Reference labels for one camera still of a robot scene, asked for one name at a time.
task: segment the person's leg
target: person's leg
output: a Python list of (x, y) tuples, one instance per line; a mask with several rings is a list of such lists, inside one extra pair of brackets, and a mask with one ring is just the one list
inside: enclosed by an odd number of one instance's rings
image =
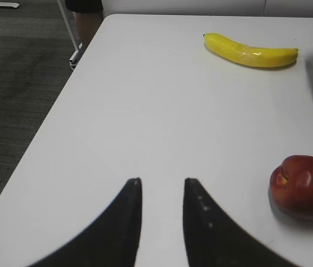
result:
[(86, 49), (103, 21), (102, 0), (65, 0), (65, 4), (76, 14), (78, 35)]
[(103, 12), (76, 13), (77, 31), (84, 49), (86, 49), (92, 41), (102, 21)]

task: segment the white table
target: white table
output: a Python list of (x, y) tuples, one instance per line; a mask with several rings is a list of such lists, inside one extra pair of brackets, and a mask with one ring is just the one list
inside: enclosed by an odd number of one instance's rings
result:
[[(300, 55), (241, 67), (209, 53), (206, 32)], [(0, 266), (60, 247), (138, 176), (136, 266), (187, 266), (183, 182), (197, 177), (251, 235), (313, 267), (313, 229), (276, 219), (267, 197), (293, 154), (313, 155), (313, 19), (109, 16), (0, 196)]]

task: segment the banana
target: banana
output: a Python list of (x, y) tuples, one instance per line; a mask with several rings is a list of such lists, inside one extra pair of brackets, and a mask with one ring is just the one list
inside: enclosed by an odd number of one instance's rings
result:
[(237, 43), (218, 33), (203, 35), (209, 50), (241, 65), (258, 68), (276, 68), (297, 60), (297, 48), (260, 48)]

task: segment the red peach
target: red peach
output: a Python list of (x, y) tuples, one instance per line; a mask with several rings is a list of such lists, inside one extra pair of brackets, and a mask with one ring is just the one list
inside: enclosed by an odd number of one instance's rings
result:
[(313, 219), (313, 157), (290, 156), (270, 178), (274, 203), (285, 213)]

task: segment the floor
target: floor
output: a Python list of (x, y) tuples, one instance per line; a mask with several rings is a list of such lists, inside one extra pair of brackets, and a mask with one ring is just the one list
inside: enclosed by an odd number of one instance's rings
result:
[(55, 0), (19, 3), (0, 9), (0, 193), (71, 75), (74, 51)]

